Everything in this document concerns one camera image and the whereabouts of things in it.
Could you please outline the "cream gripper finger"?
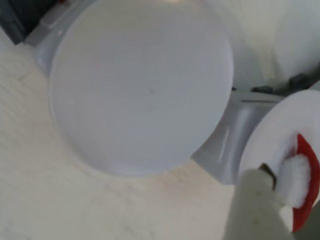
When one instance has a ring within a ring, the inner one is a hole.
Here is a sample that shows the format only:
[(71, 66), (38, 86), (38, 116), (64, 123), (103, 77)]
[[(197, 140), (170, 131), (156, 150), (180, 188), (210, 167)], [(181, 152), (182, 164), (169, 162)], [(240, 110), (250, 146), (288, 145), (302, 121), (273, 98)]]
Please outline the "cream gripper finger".
[(225, 240), (293, 240), (275, 199), (276, 177), (263, 163), (243, 172), (236, 185), (223, 238)]

